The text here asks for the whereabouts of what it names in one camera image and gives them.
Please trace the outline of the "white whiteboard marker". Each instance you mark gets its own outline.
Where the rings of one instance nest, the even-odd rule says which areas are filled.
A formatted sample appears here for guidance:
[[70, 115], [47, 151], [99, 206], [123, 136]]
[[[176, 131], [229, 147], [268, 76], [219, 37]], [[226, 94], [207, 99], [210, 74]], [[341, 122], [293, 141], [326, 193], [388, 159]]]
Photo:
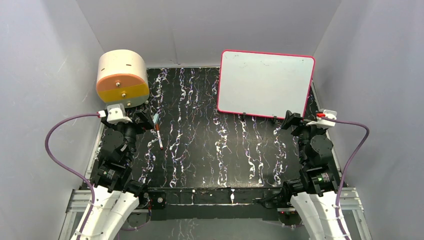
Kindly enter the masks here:
[[159, 147], [160, 147], [161, 150], [163, 150], [164, 146], [163, 146], [162, 137], [161, 137], [161, 133], [160, 133], [160, 127], [157, 123], [155, 124], [155, 129], [156, 129], [156, 133], [157, 133], [157, 139], [158, 139]]

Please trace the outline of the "pink framed whiteboard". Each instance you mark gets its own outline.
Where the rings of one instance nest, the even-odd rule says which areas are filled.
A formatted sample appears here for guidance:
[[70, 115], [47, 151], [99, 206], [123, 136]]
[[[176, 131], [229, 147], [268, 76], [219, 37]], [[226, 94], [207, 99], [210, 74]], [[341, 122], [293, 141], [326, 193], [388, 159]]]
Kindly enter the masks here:
[[217, 110], [277, 119], [286, 111], [304, 116], [315, 63], [313, 56], [224, 50]]

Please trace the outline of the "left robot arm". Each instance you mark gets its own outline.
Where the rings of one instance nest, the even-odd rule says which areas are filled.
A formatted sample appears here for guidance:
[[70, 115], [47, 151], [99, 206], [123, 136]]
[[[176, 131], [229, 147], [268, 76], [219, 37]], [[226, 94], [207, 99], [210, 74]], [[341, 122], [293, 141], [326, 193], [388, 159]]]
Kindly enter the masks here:
[[122, 143], [113, 151], [98, 157], [98, 166], [90, 181], [94, 195], [90, 197], [82, 218], [72, 235], [73, 240], [112, 240], [119, 233], [131, 212], [149, 204], [147, 185], [131, 180], [137, 150], [137, 135], [155, 125], [147, 111], [109, 106], [98, 113], [101, 123], [120, 132]]

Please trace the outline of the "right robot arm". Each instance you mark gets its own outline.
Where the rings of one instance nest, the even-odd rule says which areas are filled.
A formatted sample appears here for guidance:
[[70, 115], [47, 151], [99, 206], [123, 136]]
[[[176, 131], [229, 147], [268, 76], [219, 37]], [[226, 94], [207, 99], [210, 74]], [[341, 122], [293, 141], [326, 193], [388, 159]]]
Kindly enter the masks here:
[[281, 128], [293, 126], [297, 137], [299, 178], [287, 180], [280, 192], [258, 200], [294, 207], [311, 240], [349, 240], [351, 238], [341, 211], [341, 176], [333, 155], [333, 142], [327, 130], [336, 124], [336, 111], [318, 112], [313, 119], [286, 111]]

